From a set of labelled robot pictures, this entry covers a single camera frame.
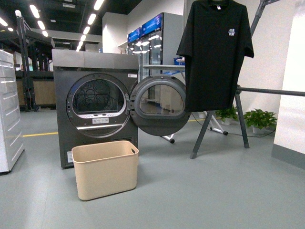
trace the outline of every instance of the blue display screen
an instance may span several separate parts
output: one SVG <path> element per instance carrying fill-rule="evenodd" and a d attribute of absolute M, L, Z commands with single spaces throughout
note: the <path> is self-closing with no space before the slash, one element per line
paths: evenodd
<path fill-rule="evenodd" d="M 144 36 L 161 27 L 162 27 L 162 14 L 159 14 L 158 16 L 154 17 L 153 19 L 151 19 L 150 21 L 148 21 L 144 25 L 142 25 L 141 36 Z"/>
<path fill-rule="evenodd" d="M 136 41 L 139 38 L 141 38 L 141 27 L 128 34 L 128 43 Z"/>

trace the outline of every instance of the beige plastic basket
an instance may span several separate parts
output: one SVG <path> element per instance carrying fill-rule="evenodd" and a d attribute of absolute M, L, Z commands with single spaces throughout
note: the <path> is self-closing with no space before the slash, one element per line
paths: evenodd
<path fill-rule="evenodd" d="M 134 189 L 139 150 L 128 141 L 72 149 L 78 196 L 90 200 Z"/>

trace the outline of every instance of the green plant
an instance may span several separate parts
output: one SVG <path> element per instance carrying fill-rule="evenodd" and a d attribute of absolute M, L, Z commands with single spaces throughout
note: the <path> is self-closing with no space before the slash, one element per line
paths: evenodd
<path fill-rule="evenodd" d="M 261 109 L 254 109 L 244 114 L 244 119 L 248 127 L 254 126 L 259 129 L 264 127 L 275 126 L 277 118 L 274 117 L 275 113 L 262 111 Z"/>
<path fill-rule="evenodd" d="M 215 111 L 217 117 L 221 118 L 221 121 L 225 121 L 226 118 L 232 118 L 237 120 L 237 108 L 232 106 L 231 108 Z"/>

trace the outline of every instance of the glass-door refrigerator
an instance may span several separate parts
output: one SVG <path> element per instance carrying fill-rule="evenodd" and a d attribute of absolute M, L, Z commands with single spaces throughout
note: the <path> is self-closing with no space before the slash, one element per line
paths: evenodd
<path fill-rule="evenodd" d="M 183 33 L 183 16 L 160 13 L 141 26 L 141 74 L 140 80 L 147 76 L 162 73 L 159 70 L 144 69 L 144 65 L 173 65 L 173 59 Z"/>
<path fill-rule="evenodd" d="M 136 30 L 132 31 L 128 34 L 128 54 L 129 55 L 137 55 L 138 56 L 138 62 L 139 62 L 139 78 L 141 75 L 141 55 L 142 55 L 142 48 L 141 48 L 141 27 L 137 28 Z"/>

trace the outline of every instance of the clothes dryer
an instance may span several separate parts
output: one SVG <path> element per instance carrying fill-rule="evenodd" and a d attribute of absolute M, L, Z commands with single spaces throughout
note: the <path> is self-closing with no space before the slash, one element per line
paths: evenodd
<path fill-rule="evenodd" d="M 138 84 L 136 56 L 53 50 L 61 167 L 73 166 L 75 146 L 127 140 L 138 146 L 138 127 L 151 135 L 180 130 L 184 84 L 148 77 Z"/>

